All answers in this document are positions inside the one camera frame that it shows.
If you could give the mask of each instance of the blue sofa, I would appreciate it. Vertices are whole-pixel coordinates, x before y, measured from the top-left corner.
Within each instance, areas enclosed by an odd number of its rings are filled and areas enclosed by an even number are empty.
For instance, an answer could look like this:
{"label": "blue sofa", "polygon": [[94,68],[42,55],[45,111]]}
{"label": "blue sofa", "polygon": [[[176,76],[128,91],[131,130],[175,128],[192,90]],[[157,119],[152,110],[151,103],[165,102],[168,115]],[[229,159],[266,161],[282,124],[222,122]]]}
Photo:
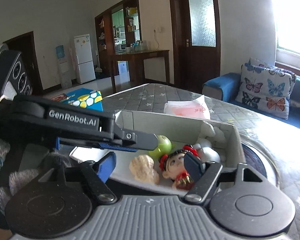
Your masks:
{"label": "blue sofa", "polygon": [[278,119],[282,122],[291,124],[295,127],[300,128],[300,77],[297,78],[296,84],[293,88],[291,94],[291,101],[294,102],[297,106],[290,106],[289,118],[287,120],[276,117],[272,114],[260,111],[251,106],[247,106],[240,102],[235,101],[236,96],[238,95],[239,87],[241,82],[241,75],[237,73],[228,73],[223,76],[213,78],[204,83],[202,94],[220,99],[231,104],[244,107],[246,109],[264,114],[275,119]]}

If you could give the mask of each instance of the gray plastic housing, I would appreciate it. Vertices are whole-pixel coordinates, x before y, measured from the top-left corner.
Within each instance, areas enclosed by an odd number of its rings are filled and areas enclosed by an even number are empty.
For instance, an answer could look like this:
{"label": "gray plastic housing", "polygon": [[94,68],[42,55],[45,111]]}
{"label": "gray plastic housing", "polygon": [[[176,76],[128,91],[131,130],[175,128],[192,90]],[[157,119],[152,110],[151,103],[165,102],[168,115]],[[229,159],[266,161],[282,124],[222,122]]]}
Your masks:
{"label": "gray plastic housing", "polygon": [[[11,240],[28,240],[14,235]],[[74,232],[57,240],[238,240],[221,229],[196,205],[178,196],[125,195],[112,205],[99,206],[92,217]],[[286,234],[264,240],[291,240]]]}

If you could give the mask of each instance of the wooden console table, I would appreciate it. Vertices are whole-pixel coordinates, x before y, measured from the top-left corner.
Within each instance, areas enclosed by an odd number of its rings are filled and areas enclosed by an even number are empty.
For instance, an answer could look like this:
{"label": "wooden console table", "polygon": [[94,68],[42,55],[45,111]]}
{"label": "wooden console table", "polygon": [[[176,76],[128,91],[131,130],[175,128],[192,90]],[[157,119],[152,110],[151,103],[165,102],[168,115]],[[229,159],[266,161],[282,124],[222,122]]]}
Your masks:
{"label": "wooden console table", "polygon": [[169,50],[146,50],[134,53],[119,52],[109,55],[109,68],[112,83],[113,93],[116,93],[114,68],[117,66],[117,61],[128,61],[130,80],[134,81],[136,85],[145,83],[145,67],[144,60],[148,58],[164,57],[164,65],[166,71],[166,83],[170,84],[170,70],[169,70]]}

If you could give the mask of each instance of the green ball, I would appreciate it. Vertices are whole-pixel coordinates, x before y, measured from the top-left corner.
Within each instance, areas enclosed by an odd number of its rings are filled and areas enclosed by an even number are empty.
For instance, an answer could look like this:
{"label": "green ball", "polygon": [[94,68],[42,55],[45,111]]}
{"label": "green ball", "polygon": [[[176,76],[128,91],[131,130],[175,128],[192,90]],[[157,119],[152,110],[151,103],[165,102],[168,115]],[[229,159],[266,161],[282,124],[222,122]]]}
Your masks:
{"label": "green ball", "polygon": [[158,147],[153,151],[149,151],[149,155],[155,160],[159,159],[162,155],[169,154],[172,149],[171,141],[163,136],[158,135]]}

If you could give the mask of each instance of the plastic bag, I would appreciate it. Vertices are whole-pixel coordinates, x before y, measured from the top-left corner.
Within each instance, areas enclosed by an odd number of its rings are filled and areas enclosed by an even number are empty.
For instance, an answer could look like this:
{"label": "plastic bag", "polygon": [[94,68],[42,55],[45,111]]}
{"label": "plastic bag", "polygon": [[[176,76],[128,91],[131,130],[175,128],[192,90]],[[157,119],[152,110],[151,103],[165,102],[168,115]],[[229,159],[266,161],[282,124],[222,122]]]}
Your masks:
{"label": "plastic bag", "polygon": [[163,112],[165,114],[210,119],[210,112],[204,101],[204,95],[193,101],[168,101],[164,105]]}

